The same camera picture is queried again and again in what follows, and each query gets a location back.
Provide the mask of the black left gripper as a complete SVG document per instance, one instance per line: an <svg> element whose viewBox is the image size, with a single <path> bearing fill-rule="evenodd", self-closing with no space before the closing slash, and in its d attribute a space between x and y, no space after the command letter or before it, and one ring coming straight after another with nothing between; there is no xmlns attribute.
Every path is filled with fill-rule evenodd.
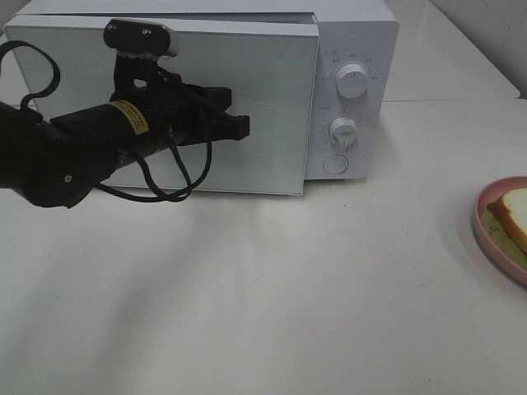
<svg viewBox="0 0 527 395"><path fill-rule="evenodd" d="M107 47L118 53L110 100L134 105L148 126L139 135L130 126L113 126L110 147L121 151L153 151L170 130L177 146L241 141L250 135L248 115L227 113L232 105L230 88L187 84L179 74L157 65L158 58L178 56L180 41L176 31L158 23L111 19L103 39Z"/></svg>

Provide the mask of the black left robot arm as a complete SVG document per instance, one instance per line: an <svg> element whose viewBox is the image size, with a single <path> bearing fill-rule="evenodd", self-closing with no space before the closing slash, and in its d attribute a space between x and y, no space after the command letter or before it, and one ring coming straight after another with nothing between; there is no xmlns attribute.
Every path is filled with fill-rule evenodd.
<svg viewBox="0 0 527 395"><path fill-rule="evenodd" d="M116 171L137 164L150 190L141 202L182 202L199 185L179 153L182 146L239 141L250 133L246 115L233 116L231 90L184 83L160 67L178 53L175 32L157 23L113 19L104 42L116 52L114 93L107 103L52 119L30 102L52 95L50 83L1 107L1 185L44 208L74 207L93 189L134 201L106 184Z"/></svg>

